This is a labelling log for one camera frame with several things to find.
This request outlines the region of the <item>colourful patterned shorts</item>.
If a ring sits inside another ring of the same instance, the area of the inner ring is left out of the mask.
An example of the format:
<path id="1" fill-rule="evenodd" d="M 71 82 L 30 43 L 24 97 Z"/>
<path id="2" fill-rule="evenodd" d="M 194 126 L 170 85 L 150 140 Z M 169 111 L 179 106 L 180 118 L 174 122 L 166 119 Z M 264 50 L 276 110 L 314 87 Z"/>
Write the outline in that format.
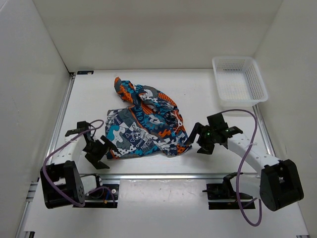
<path id="1" fill-rule="evenodd" d="M 116 146 L 107 159 L 130 159 L 159 152 L 168 157 L 192 149 L 177 104 L 162 91 L 147 85 L 134 85 L 116 77 L 114 88 L 130 103 L 123 109 L 109 110 L 105 136 Z"/>

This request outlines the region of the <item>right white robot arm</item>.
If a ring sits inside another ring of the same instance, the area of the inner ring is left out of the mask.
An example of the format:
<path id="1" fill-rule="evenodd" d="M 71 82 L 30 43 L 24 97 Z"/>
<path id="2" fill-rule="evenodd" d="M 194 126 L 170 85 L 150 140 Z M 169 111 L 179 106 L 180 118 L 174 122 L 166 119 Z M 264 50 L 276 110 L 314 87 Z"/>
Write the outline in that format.
<path id="1" fill-rule="evenodd" d="M 295 163 L 266 154 L 236 126 L 229 127 L 221 113 L 208 116 L 208 125 L 197 122 L 187 145 L 197 142 L 198 153 L 211 155 L 216 144 L 245 159 L 258 174 L 250 177 L 234 172 L 223 178 L 222 187 L 213 196 L 236 199 L 239 193 L 258 198 L 271 211 L 277 211 L 304 198 L 304 192 Z"/>

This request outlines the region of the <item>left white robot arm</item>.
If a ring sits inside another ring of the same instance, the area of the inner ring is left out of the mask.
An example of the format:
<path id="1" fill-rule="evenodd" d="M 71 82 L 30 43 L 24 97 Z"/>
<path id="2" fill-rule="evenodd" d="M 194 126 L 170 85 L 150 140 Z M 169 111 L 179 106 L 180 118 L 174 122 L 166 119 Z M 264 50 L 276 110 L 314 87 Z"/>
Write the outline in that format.
<path id="1" fill-rule="evenodd" d="M 68 205 L 84 207 L 87 198 L 114 197 L 99 175 L 80 175 L 76 166 L 81 154 L 84 154 L 95 169 L 107 169 L 101 159 L 111 150 L 118 151 L 105 136 L 95 139 L 96 130 L 92 123 L 79 121 L 75 129 L 66 132 L 65 143 L 45 158 L 40 178 L 48 209 Z"/>

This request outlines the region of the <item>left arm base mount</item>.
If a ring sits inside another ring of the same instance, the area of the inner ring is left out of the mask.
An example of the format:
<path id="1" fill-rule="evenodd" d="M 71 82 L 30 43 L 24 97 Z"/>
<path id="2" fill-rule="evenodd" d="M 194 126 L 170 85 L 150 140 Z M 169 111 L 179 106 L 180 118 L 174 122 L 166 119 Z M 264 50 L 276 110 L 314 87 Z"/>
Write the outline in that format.
<path id="1" fill-rule="evenodd" d="M 81 175 L 80 178 L 85 191 L 83 208 L 117 208 L 119 181 L 105 179 L 98 174 Z"/>

